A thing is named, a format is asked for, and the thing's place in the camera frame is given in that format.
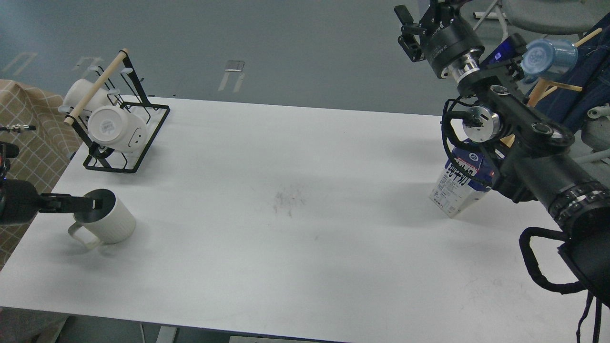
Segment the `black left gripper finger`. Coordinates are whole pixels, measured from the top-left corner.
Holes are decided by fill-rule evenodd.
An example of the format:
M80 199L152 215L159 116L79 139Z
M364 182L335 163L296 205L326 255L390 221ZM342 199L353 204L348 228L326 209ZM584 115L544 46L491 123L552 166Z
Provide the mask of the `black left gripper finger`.
M74 197L63 193L42 193L40 195L41 213L92 212L101 209L103 204L104 200L97 197Z

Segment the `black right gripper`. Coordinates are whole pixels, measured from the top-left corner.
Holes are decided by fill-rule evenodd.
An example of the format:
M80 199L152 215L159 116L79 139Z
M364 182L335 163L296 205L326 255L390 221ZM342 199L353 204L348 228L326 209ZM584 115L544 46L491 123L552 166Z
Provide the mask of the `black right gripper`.
M401 23L399 46L410 61L428 61L437 78L446 78L445 70L468 53L480 57L485 48L472 26L461 16L460 9L468 0L431 0L420 19L425 30L420 43L414 36L416 24L406 6L395 6Z

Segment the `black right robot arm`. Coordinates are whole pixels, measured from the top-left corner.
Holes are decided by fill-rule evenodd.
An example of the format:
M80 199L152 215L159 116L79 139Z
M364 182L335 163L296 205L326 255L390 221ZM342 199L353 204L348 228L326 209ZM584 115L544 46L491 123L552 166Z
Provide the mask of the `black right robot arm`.
M449 162L467 178L515 203L539 201L559 230L529 227L519 245L532 280L547 291L587 291L582 319L595 306L593 342L600 340L602 308L609 306L609 189L569 156L575 137L528 101L516 85L526 52L514 33L487 58L470 24L460 15L463 0L432 0L419 22L396 6L398 43L412 61L428 61L438 78L452 77L459 97L442 111L442 143ZM562 241L558 253L576 282L549 282L539 269L532 237Z

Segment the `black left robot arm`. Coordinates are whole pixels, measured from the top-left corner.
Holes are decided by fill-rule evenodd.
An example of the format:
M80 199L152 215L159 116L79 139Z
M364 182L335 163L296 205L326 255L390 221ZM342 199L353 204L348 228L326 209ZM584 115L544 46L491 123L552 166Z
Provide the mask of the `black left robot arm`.
M77 213L102 209L101 197L73 197L70 194L37 193L33 184L24 180L8 179L11 159L18 157L17 145L1 142L1 225L25 224L37 213Z

